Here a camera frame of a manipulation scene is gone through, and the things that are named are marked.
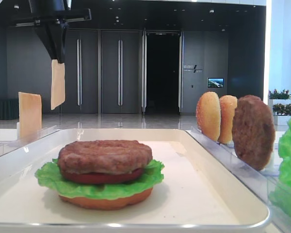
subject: hamburger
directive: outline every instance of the hamburger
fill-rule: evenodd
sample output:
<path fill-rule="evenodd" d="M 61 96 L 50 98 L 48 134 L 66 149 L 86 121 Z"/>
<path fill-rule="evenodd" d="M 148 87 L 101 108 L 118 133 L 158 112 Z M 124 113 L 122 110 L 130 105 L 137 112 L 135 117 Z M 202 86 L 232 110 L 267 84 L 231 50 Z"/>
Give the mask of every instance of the hamburger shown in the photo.
<path fill-rule="evenodd" d="M 162 182 L 164 165 L 138 141 L 76 141 L 37 170 L 40 186 L 86 209 L 117 210 L 147 199 Z"/>

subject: brown patty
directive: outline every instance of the brown patty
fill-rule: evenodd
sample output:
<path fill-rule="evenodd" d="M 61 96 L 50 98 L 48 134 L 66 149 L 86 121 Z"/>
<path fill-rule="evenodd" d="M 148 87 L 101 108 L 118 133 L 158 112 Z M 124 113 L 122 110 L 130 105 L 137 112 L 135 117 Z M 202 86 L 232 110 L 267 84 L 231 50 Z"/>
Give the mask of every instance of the brown patty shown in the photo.
<path fill-rule="evenodd" d="M 152 159 L 151 148 L 138 141 L 77 141 L 60 150 L 58 166 L 68 173 L 118 175 L 144 168 Z"/>
<path fill-rule="evenodd" d="M 233 119 L 233 141 L 237 156 L 256 170 L 269 162 L 275 140 L 273 113 L 256 96 L 238 100 Z"/>

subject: tray rim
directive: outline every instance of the tray rim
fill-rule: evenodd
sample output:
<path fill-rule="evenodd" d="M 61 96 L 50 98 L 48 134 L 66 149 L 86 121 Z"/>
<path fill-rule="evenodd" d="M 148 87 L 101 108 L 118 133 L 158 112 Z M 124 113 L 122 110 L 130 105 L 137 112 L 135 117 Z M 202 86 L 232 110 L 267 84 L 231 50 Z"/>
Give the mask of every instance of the tray rim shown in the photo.
<path fill-rule="evenodd" d="M 12 227 L 34 227 L 36 230 L 38 229 L 42 229 L 42 228 L 49 228 L 49 227 L 55 227 L 56 229 L 59 227 L 69 227 L 72 229 L 104 229 L 104 230 L 116 230 L 116 229 L 143 229 L 143 230 L 184 230 L 184 229 L 189 229 L 189 230 L 212 230 L 212 231 L 232 231 L 232 230 L 238 230 L 238 231 L 245 231 L 245 230 L 261 230 L 262 228 L 266 228 L 268 225 L 270 225 L 272 223 L 272 219 L 273 219 L 273 214 L 272 214 L 272 210 L 271 208 L 266 204 L 265 201 L 263 201 L 263 199 L 261 197 L 259 197 L 259 195 L 257 195 L 255 193 L 255 191 L 253 191 L 250 187 L 248 187 L 248 185 L 246 183 L 243 182 L 242 179 L 239 179 L 237 177 L 236 174 L 234 174 L 230 169 L 228 169 L 228 167 L 225 166 L 225 164 L 220 161 L 220 159 L 218 159 L 216 156 L 214 156 L 211 152 L 211 150 L 209 150 L 209 145 L 211 146 L 215 146 L 217 147 L 219 150 L 221 150 L 222 153 L 228 154 L 230 155 L 230 153 L 228 151 L 226 151 L 225 149 L 223 149 L 222 147 L 220 147 L 216 142 L 207 139 L 207 143 L 209 143 L 208 146 L 206 146 L 205 144 L 201 143 L 200 141 L 197 140 L 196 137 L 194 137 L 193 135 L 191 135 L 187 130 L 182 130 L 182 129 L 135 129 L 135 128 L 71 128 L 71 129 L 57 129 L 56 131 L 48 134 L 48 135 L 44 135 L 41 138 L 38 138 L 35 141 L 32 141 L 30 143 L 27 144 L 30 145 L 32 143 L 36 143 L 40 140 L 43 140 L 47 137 L 50 136 L 54 136 L 55 134 L 59 134 L 62 133 L 63 131 L 74 131 L 74 130 L 104 130 L 104 131 L 113 131 L 113 130 L 119 130 L 119 131 L 179 131 L 179 132 L 183 132 L 186 135 L 188 135 L 190 138 L 192 138 L 196 143 L 198 143 L 204 150 L 206 150 L 211 156 L 213 156 L 223 167 L 224 169 L 226 169 L 229 173 L 231 173 L 239 182 L 241 182 L 242 185 L 244 185 L 249 192 L 251 192 L 254 196 L 256 196 L 256 198 L 258 198 L 260 201 L 262 201 L 262 203 L 264 204 L 265 209 L 267 210 L 267 217 L 260 221 L 259 223 L 254 223 L 254 224 L 246 224 L 246 225 L 198 225 L 198 224 L 117 224 L 117 223 L 108 223 L 108 224 L 97 224 L 97 223 L 1 223 L 0 222 L 0 227 L 7 227 L 7 228 L 12 228 Z"/>

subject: bottom bun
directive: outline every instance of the bottom bun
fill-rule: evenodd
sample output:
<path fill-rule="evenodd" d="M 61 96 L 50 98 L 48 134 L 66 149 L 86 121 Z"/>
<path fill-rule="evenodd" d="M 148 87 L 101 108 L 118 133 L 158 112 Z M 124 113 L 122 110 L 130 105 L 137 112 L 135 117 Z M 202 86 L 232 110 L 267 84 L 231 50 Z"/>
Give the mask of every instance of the bottom bun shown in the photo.
<path fill-rule="evenodd" d="M 119 210 L 128 205 L 134 205 L 140 203 L 147 199 L 153 188 L 149 188 L 142 193 L 137 193 L 127 198 L 118 198 L 115 200 L 106 200 L 106 199 L 90 199 L 90 198 L 66 198 L 63 196 L 59 197 L 66 202 L 72 203 L 79 207 L 85 209 L 97 209 L 97 210 Z"/>

